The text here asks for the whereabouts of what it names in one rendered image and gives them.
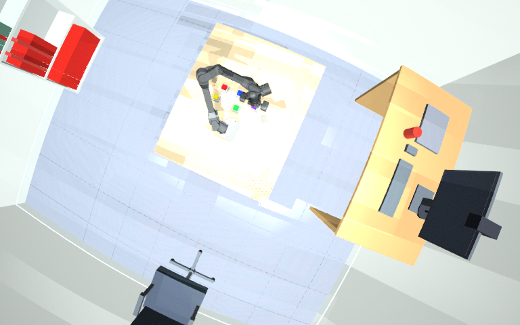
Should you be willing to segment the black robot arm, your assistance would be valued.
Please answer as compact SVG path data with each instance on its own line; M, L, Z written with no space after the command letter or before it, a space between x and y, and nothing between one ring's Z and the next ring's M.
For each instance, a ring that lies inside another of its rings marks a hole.
M221 66L220 64L198 68L196 71L196 79L204 94L204 100L208 110L209 124L211 125L212 131L217 131L220 134L224 134L227 133L229 125L219 120L218 110L215 110L213 107L212 97L209 91L209 80L219 75L222 75L225 78L234 81L235 83L239 83L245 89L247 89L248 92L245 93L246 99L249 99L252 102L257 101L258 98L260 101L261 96L263 97L266 95L271 95L272 90L268 82L258 86L252 77L241 76L237 72L233 72L230 69Z

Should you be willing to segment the red button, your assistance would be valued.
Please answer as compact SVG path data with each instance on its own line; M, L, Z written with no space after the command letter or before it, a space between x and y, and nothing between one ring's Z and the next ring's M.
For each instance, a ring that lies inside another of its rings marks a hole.
M223 85L221 86L221 88L220 88L220 90L221 90L222 92L224 92L224 93L227 93L227 92L229 91L229 89L230 89L230 86L229 86L229 85L225 85L225 84L223 84Z

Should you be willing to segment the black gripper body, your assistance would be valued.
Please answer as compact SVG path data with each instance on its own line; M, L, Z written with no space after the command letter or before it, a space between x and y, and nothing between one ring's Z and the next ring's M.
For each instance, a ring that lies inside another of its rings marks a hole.
M260 110L266 112L266 110L267 110L267 108L268 108L268 106L269 106L269 102L267 102L267 101L264 100L263 103L261 103L261 100L259 101L259 98L258 98L257 101L252 102L252 101L250 101L249 99L246 99L245 93L246 93L246 92L243 91L242 94L241 94L241 96L239 97L239 100L240 100L241 102L244 103L245 100L248 100L248 101L247 101L248 104L253 105L253 106L260 106Z

